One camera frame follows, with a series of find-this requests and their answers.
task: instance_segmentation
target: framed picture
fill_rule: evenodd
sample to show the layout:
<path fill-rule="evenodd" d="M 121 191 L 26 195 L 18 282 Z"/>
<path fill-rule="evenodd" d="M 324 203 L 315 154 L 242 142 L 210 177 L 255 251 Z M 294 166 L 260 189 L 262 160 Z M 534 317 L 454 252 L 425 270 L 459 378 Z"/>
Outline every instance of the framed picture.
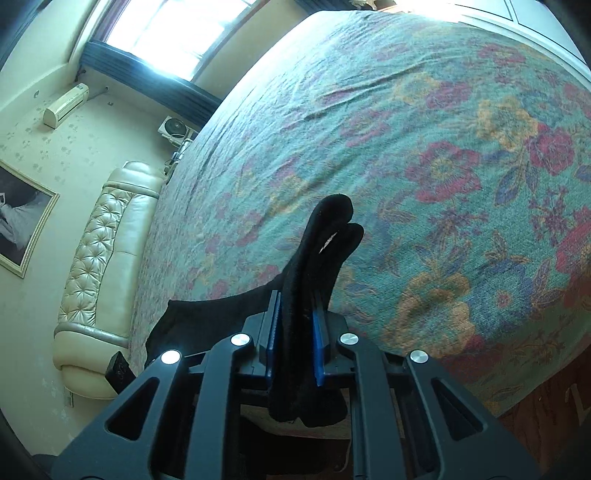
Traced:
<path fill-rule="evenodd" d="M 21 278 L 58 197 L 0 161 L 0 264 Z"/>

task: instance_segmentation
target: cream tufted headboard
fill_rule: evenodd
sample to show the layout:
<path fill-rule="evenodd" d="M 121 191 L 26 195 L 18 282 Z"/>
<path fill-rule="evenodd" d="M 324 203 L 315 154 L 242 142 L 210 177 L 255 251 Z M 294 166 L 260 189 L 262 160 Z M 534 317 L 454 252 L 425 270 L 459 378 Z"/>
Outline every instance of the cream tufted headboard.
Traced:
<path fill-rule="evenodd" d="M 86 224 L 54 331 L 54 365 L 78 395 L 115 396 L 105 369 L 117 351 L 127 354 L 139 265 L 164 180 L 140 162 L 118 168 Z"/>

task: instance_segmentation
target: teal floral blanket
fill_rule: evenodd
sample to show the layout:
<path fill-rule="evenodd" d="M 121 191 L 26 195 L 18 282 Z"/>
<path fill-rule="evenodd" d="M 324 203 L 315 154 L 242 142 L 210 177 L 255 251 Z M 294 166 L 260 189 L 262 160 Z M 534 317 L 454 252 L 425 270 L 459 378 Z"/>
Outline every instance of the teal floral blanket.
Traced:
<path fill-rule="evenodd" d="M 410 14 L 313 15 L 161 196 L 134 368 L 168 299 L 266 283 L 344 193 L 366 234 L 330 309 L 386 351 L 436 356 L 501 414 L 591 343 L 590 134 L 591 94 L 529 46 Z"/>

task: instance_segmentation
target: window sill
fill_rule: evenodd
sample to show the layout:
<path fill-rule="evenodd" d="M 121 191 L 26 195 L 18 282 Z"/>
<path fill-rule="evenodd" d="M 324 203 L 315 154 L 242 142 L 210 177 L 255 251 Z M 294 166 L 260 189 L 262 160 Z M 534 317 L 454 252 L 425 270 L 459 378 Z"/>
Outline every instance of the window sill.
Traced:
<path fill-rule="evenodd" d="M 234 33 L 236 33 L 246 22 L 248 22 L 262 7 L 269 3 L 269 1 L 270 0 L 259 0 L 251 8 L 248 8 L 246 11 L 244 11 L 242 15 L 238 16 L 238 18 L 234 20 L 231 25 L 228 25 L 222 35 L 220 35 L 219 38 L 212 44 L 212 46 L 207 49 L 207 52 L 203 54 L 201 61 L 197 65 L 197 69 L 195 70 L 193 78 L 191 79 L 192 83 L 194 83 L 197 78 L 199 78 L 213 58 L 218 54 L 218 52 L 223 48 L 228 40 L 232 38 Z"/>

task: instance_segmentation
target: air conditioner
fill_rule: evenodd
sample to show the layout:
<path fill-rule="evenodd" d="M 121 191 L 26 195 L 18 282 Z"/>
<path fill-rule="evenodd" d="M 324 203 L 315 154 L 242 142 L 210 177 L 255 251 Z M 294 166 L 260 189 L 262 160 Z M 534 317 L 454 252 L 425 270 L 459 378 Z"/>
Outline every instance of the air conditioner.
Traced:
<path fill-rule="evenodd" d="M 162 125 L 158 128 L 158 133 L 166 138 L 176 147 L 180 147 L 185 138 L 195 140 L 197 138 L 197 131 L 193 128 L 187 127 L 178 118 L 167 116 Z"/>
<path fill-rule="evenodd" d="M 43 123 L 48 127 L 57 128 L 80 105 L 88 100 L 88 87 L 79 83 L 72 90 L 59 97 L 50 107 L 45 109 Z"/>

